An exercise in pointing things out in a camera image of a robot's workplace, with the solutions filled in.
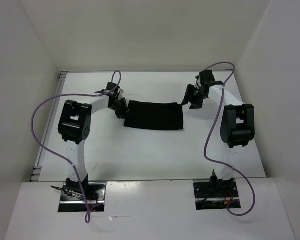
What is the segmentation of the black skirt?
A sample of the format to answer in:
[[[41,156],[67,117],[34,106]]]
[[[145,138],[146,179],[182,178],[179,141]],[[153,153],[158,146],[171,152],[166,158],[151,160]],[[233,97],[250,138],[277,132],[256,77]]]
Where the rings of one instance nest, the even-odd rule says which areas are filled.
[[[131,100],[128,109],[129,114],[124,121],[124,127],[153,131],[184,129],[183,108],[177,102],[152,103]]]

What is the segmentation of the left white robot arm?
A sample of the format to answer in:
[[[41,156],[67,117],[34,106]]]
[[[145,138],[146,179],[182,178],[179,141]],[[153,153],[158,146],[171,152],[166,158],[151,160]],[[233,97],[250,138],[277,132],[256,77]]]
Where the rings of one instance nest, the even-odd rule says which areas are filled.
[[[89,196],[89,175],[85,164],[85,143],[91,132],[92,115],[103,109],[115,112],[118,119],[129,113],[126,99],[119,85],[108,82],[106,89],[87,98],[64,103],[58,123],[58,133],[66,147],[70,168],[65,181],[66,189],[78,200]]]

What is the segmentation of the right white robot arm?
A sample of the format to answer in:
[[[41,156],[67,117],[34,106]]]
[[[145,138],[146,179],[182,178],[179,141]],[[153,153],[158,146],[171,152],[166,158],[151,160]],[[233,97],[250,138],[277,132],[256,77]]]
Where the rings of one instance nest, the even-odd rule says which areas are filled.
[[[215,80],[212,70],[201,71],[195,78],[196,84],[187,86],[181,105],[190,104],[191,110],[197,110],[203,107],[205,99],[210,99],[218,106],[204,144],[203,155],[209,162],[223,166],[219,173],[212,172],[209,191],[215,197],[224,196],[234,187],[235,156],[255,137],[255,108],[252,104],[243,103],[226,90],[222,81]],[[207,156],[207,151],[219,117],[222,117],[220,138],[225,145],[226,153],[223,160],[214,160]]]

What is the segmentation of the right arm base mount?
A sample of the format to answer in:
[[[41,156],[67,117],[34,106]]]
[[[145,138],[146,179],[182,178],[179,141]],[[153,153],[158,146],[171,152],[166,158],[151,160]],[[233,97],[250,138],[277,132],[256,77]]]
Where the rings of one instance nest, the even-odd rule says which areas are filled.
[[[194,200],[197,211],[203,210],[223,210],[240,209],[241,203],[237,186],[234,183],[233,187],[224,187],[212,190],[211,184],[207,181],[194,182]]]

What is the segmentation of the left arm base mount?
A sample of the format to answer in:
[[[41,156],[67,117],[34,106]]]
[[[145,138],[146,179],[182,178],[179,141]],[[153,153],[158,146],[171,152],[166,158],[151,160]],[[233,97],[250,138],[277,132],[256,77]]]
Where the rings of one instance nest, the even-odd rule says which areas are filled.
[[[60,192],[59,213],[86,212],[87,208],[81,193],[68,190],[64,183],[62,187],[51,186]],[[105,182],[90,182],[89,190],[85,193],[88,207],[92,212],[104,212],[107,184]]]

